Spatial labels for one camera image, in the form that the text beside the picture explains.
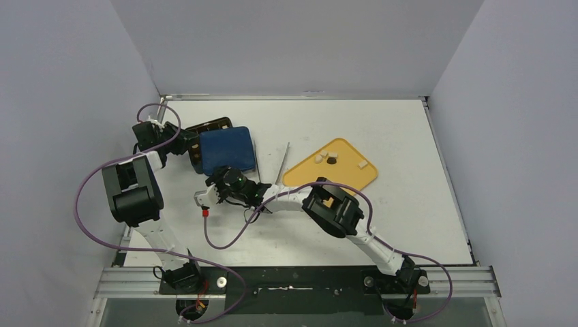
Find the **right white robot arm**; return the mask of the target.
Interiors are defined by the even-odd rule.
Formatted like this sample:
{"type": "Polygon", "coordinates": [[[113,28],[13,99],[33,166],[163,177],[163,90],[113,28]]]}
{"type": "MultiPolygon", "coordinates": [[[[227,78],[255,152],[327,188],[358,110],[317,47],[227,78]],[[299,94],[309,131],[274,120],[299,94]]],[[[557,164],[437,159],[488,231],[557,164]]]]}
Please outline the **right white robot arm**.
{"type": "Polygon", "coordinates": [[[386,275],[392,290],[401,292],[425,280],[411,258],[388,248],[371,227],[363,225],[365,216],[352,187],[323,177],[300,187],[257,183],[228,166],[217,169],[205,184],[206,190],[194,195],[195,203],[203,211],[231,201],[252,209],[252,217],[261,213],[302,212],[328,235],[346,238],[360,249],[386,275]]]}

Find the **aluminium rail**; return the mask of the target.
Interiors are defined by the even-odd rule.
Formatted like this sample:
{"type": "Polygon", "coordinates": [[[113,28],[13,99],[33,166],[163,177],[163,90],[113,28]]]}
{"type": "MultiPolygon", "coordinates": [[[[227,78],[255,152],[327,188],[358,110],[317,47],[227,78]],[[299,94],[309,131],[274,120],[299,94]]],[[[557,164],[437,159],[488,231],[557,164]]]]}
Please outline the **aluminium rail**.
{"type": "MultiPolygon", "coordinates": [[[[438,267],[426,267],[431,293],[443,297],[449,290],[453,298],[500,298],[501,292],[490,266],[454,266],[447,270],[453,281],[438,267]]],[[[161,291],[161,281],[153,276],[151,267],[105,268],[95,298],[192,298],[193,294],[161,291]]]]}

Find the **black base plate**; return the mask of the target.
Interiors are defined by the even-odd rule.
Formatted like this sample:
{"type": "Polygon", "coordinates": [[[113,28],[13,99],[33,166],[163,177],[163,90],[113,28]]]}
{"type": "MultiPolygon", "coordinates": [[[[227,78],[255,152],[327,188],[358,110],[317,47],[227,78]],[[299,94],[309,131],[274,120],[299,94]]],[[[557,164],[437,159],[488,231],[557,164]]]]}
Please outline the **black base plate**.
{"type": "Polygon", "coordinates": [[[232,314],[334,314],[356,312],[382,315],[383,307],[409,315],[414,296],[429,294],[428,276],[419,268],[404,268],[398,275],[381,273],[375,266],[261,266],[238,267],[230,272],[201,268],[202,279],[176,290],[168,282],[161,295],[175,295],[178,307],[199,300],[206,310],[218,298],[232,314]]]}

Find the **blue box lid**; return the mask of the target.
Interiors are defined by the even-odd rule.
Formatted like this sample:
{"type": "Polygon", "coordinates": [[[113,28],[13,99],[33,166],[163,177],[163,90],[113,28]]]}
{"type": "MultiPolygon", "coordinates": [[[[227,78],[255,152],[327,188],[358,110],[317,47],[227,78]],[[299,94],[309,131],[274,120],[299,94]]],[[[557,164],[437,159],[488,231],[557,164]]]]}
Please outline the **blue box lid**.
{"type": "Polygon", "coordinates": [[[203,174],[211,176],[221,166],[241,171],[255,168],[252,137],[246,126],[204,131],[200,134],[203,174]]]}

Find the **yellow plastic tray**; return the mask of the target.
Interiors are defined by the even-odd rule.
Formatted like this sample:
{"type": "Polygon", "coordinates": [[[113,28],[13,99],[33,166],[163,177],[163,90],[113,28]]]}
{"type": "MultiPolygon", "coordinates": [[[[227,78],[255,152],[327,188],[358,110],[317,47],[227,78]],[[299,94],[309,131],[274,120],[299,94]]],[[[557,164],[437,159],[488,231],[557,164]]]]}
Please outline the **yellow plastic tray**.
{"type": "Polygon", "coordinates": [[[378,169],[346,139],[336,138],[288,169],[283,174],[282,183],[287,187],[298,187],[319,177],[362,190],[377,179],[378,169]],[[328,164],[328,156],[323,157],[321,163],[315,163],[315,156],[323,150],[337,153],[337,163],[328,164]],[[360,169],[358,164],[362,161],[367,161],[368,165],[360,169]]]}

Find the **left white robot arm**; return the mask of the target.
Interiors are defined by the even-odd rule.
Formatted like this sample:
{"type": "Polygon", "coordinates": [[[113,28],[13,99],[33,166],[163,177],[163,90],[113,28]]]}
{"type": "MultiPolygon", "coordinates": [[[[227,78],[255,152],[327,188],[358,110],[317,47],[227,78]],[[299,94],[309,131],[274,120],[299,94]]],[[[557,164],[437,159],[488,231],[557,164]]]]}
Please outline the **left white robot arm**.
{"type": "Polygon", "coordinates": [[[197,292],[204,283],[198,263],[162,217],[164,199],[155,173],[166,165],[167,155],[183,155],[198,141],[194,131],[166,122],[143,121],[132,127],[138,153],[102,169],[112,216],[139,232],[156,249],[161,280],[172,290],[197,292]]]}

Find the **metal tongs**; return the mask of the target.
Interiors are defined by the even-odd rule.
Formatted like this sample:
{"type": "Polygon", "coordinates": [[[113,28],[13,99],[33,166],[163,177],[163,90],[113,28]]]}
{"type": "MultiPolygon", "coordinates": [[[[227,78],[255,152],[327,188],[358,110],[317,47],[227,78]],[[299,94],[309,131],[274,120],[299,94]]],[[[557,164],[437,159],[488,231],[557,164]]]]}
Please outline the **metal tongs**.
{"type": "Polygon", "coordinates": [[[255,172],[257,181],[260,183],[270,183],[281,185],[283,174],[286,171],[286,163],[290,152],[291,143],[277,146],[276,148],[265,149],[257,143],[257,139],[252,140],[255,157],[255,172]]]}

